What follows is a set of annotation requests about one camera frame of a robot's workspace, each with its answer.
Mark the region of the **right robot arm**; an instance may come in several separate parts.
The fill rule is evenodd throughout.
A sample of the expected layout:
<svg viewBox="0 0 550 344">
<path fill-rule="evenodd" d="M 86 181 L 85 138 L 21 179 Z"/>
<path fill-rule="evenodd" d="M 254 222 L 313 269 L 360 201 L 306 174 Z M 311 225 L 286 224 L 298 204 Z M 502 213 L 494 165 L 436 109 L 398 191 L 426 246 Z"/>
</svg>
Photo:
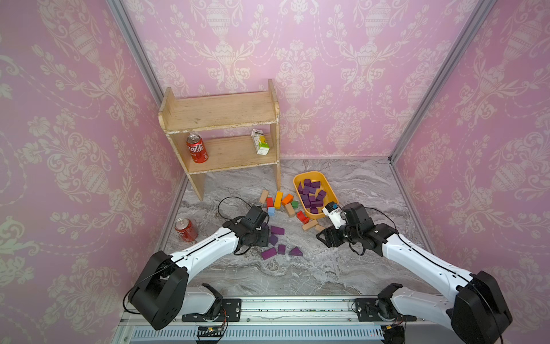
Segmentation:
<svg viewBox="0 0 550 344">
<path fill-rule="evenodd" d="M 317 234 L 326 247 L 360 245 L 408 269 L 437 294 L 392 283 L 379 292 L 375 308 L 384 320 L 404 324 L 421 318 L 452 330 L 464 343 L 502 343 L 513 317 L 496 279 L 488 272 L 469 272 L 425 251 L 402 236 L 393 222 L 376 224 L 360 203 L 334 202 L 322 209 L 331 226 Z"/>
</svg>

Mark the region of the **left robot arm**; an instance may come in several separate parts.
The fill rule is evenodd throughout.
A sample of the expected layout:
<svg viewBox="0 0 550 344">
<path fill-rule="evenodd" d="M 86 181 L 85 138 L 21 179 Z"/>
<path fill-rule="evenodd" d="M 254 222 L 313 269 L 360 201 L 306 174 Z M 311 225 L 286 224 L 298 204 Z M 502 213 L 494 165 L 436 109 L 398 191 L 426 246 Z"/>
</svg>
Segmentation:
<svg viewBox="0 0 550 344">
<path fill-rule="evenodd" d="M 223 297 L 209 284 L 190 288 L 189 282 L 204 269 L 242 247 L 267 247 L 269 215 L 252 206 L 244 216 L 229 219 L 211 236 L 172 254 L 158 251 L 140 273 L 125 300 L 156 331 L 179 315 L 199 315 L 205 320 L 225 318 Z"/>
</svg>

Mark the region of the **yellow plastic storage bin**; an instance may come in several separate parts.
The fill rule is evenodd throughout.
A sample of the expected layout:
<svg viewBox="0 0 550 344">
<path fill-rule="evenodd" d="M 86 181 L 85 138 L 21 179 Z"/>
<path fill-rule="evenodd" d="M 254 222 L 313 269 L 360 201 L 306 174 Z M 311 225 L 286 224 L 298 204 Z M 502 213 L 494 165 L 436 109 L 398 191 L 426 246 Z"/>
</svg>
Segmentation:
<svg viewBox="0 0 550 344">
<path fill-rule="evenodd" d="M 313 181 L 321 181 L 319 189 L 312 188 L 310 184 Z M 301 173 L 294 177 L 294 188 L 298 194 L 298 200 L 302 205 L 302 212 L 310 219 L 320 219 L 325 217 L 323 207 L 329 202 L 339 203 L 338 198 L 333 192 L 325 175 L 318 171 L 309 171 Z M 318 200 L 317 195 L 320 190 L 326 191 L 327 195 L 323 200 Z"/>
</svg>

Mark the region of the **purple brick centre long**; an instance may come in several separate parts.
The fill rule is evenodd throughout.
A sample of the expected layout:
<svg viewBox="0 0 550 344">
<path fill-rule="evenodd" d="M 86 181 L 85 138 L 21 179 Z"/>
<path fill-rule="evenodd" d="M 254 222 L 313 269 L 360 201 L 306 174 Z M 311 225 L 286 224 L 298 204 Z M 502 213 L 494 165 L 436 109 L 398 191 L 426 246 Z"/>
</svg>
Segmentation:
<svg viewBox="0 0 550 344">
<path fill-rule="evenodd" d="M 278 226 L 272 226 L 271 233 L 274 235 L 285 235 L 285 229 Z"/>
</svg>

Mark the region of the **natural wood brick near shelf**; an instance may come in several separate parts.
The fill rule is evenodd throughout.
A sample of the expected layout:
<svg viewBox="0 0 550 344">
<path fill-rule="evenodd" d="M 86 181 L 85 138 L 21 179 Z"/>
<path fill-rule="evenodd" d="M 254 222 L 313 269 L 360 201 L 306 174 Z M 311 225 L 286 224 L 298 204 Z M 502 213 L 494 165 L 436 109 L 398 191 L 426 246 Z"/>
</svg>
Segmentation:
<svg viewBox="0 0 550 344">
<path fill-rule="evenodd" d="M 269 191 L 268 190 L 263 190 L 263 192 L 261 194 L 261 197 L 259 199 L 259 204 L 260 205 L 265 204 L 268 196 L 269 196 Z"/>
</svg>

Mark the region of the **beige wood brick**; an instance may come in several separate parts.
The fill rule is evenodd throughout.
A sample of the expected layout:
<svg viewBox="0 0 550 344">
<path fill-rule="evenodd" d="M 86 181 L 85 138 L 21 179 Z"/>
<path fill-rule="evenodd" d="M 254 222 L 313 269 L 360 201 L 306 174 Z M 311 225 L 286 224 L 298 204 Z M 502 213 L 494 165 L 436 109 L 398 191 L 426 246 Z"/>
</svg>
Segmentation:
<svg viewBox="0 0 550 344">
<path fill-rule="evenodd" d="M 285 205 L 285 209 L 286 209 L 286 212 L 288 213 L 289 217 L 296 216 L 296 212 L 295 212 L 293 206 L 290 203 Z"/>
</svg>

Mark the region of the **yellow long brick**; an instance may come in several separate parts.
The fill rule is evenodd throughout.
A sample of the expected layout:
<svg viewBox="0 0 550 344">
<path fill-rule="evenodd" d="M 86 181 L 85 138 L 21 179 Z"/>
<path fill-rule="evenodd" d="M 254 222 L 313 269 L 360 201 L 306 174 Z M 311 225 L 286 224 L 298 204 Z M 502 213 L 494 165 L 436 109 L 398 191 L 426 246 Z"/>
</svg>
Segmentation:
<svg viewBox="0 0 550 344">
<path fill-rule="evenodd" d="M 283 193 L 281 191 L 276 192 L 274 207 L 275 209 L 280 209 L 282 205 Z"/>
</svg>

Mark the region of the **orange brick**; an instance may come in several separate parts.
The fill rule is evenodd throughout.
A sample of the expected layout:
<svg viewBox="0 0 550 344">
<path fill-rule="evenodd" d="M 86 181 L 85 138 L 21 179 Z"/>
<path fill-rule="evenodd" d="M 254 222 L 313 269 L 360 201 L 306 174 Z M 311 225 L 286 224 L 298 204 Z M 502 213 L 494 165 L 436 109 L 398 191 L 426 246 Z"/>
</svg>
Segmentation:
<svg viewBox="0 0 550 344">
<path fill-rule="evenodd" d="M 287 205 L 287 204 L 289 204 L 289 203 L 292 203 L 293 200 L 294 200 L 294 196 L 291 195 L 291 194 L 288 194 L 288 195 L 286 195 L 286 196 L 282 199 L 282 204 L 283 204 L 283 205 Z"/>
</svg>

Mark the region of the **small red brick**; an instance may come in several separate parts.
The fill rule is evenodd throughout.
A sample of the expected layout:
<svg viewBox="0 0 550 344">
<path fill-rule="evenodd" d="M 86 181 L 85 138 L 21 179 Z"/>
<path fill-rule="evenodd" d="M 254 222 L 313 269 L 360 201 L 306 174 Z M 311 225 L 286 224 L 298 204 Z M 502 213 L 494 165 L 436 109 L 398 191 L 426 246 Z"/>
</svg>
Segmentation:
<svg viewBox="0 0 550 344">
<path fill-rule="evenodd" d="M 296 217 L 303 223 L 303 224 L 307 224 L 310 219 L 309 217 L 307 217 L 306 215 L 304 215 L 304 213 L 302 211 L 298 212 L 296 214 Z"/>
</svg>

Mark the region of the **natural wood brick small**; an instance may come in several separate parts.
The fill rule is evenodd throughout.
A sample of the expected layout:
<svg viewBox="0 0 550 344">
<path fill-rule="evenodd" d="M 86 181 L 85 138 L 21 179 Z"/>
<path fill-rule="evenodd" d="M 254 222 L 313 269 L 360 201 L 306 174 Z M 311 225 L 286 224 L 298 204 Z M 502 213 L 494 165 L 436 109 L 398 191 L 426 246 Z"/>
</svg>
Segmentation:
<svg viewBox="0 0 550 344">
<path fill-rule="evenodd" d="M 305 223 L 303 226 L 302 226 L 302 229 L 304 231 L 308 231 L 312 228 L 315 228 L 316 226 L 318 225 L 318 221 L 316 219 L 313 219 L 313 220 L 309 220 L 307 223 Z"/>
</svg>

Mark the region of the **red cola can on floor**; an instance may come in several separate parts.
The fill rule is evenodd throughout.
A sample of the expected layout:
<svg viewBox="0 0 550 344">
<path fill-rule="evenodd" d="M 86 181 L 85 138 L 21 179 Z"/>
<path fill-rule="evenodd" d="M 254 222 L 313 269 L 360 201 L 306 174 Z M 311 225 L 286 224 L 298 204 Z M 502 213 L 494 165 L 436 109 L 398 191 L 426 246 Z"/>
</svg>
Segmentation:
<svg viewBox="0 0 550 344">
<path fill-rule="evenodd" d="M 185 217 L 176 219 L 174 230 L 184 242 L 194 242 L 198 237 L 198 233 L 194 229 L 192 221 Z"/>
</svg>

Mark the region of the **green white juice carton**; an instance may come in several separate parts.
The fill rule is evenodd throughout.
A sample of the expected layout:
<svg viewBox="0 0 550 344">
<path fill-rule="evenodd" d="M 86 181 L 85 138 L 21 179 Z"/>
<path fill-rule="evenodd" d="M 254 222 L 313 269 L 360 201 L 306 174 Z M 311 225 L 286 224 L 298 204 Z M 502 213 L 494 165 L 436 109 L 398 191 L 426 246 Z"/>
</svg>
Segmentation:
<svg viewBox="0 0 550 344">
<path fill-rule="evenodd" d="M 270 145 L 267 142 L 266 136 L 262 130 L 253 129 L 252 140 L 254 142 L 254 147 L 258 155 L 266 156 L 269 153 Z"/>
</svg>

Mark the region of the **red cola can on shelf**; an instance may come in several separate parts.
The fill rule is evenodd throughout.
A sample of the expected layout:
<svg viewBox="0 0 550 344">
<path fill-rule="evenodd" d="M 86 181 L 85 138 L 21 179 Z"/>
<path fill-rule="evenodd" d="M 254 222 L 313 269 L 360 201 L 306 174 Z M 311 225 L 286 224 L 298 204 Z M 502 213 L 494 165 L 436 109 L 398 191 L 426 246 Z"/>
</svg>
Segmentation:
<svg viewBox="0 0 550 344">
<path fill-rule="evenodd" d="M 186 146 L 193 162 L 205 163 L 209 159 L 206 146 L 199 134 L 189 133 L 189 136 L 186 139 Z"/>
</svg>

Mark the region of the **wooden two-tier shelf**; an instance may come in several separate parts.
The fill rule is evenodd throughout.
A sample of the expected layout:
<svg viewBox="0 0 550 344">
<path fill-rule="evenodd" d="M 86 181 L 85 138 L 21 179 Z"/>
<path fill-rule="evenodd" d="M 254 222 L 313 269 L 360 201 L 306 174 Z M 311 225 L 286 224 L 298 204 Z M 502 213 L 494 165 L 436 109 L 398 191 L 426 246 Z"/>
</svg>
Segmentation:
<svg viewBox="0 0 550 344">
<path fill-rule="evenodd" d="M 207 97 L 177 99 L 167 88 L 160 104 L 158 121 L 171 144 L 199 200 L 203 200 L 207 173 L 273 166 L 277 189 L 281 182 L 280 106 L 272 79 L 269 90 Z M 270 126 L 266 140 L 269 153 L 261 156 L 252 146 L 252 138 L 233 136 L 205 141 L 209 159 L 193 161 L 186 140 L 192 133 L 234 128 Z"/>
</svg>

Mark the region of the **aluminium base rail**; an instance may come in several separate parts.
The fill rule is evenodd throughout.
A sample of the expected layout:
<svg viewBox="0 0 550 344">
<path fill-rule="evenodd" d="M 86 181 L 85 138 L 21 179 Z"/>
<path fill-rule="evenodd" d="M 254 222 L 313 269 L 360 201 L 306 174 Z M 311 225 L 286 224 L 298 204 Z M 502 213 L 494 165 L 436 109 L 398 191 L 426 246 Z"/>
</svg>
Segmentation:
<svg viewBox="0 0 550 344">
<path fill-rule="evenodd" d="M 386 320 L 373 296 L 230 296 L 215 319 L 179 314 L 161 330 L 123 315 L 113 343 L 381 343 L 394 334 L 412 342 L 430 323 Z"/>
</svg>

